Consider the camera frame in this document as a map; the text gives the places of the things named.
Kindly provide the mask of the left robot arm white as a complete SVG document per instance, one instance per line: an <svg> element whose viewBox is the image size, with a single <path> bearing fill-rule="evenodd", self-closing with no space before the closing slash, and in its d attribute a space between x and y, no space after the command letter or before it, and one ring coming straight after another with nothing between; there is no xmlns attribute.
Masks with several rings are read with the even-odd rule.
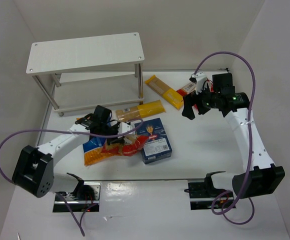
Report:
<svg viewBox="0 0 290 240"><path fill-rule="evenodd" d="M54 167L77 147L96 135L121 139L124 123L111 119L112 111L98 105L93 113L77 119L72 127L56 138L39 146L27 145L19 155L12 183L41 198L51 191L55 178Z"/></svg>

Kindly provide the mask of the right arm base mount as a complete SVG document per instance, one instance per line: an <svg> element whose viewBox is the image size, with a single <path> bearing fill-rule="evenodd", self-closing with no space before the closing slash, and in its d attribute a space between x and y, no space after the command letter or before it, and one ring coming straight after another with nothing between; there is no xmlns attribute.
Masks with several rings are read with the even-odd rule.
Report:
<svg viewBox="0 0 290 240"><path fill-rule="evenodd" d="M225 192L224 189L208 190L207 184L204 180L193 180L187 182L187 188L183 190L189 196L190 210L210 210L213 200L221 193ZM214 204L215 210L228 208L234 201L232 193L227 193L218 198Z"/></svg>

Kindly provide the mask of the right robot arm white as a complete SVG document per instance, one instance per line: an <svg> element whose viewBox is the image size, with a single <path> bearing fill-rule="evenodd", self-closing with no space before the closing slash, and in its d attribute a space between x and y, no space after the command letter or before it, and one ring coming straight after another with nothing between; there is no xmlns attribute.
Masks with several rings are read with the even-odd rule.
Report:
<svg viewBox="0 0 290 240"><path fill-rule="evenodd" d="M240 199L272 194L285 177L284 168L275 165L257 130L253 114L249 112L250 100L246 93L236 92L231 73L212 76L212 88L203 72L189 79L195 89L183 97L182 116L193 120L196 106L199 115L217 109L229 124L246 172L241 174L217 171L204 179L208 191L228 190Z"/></svg>

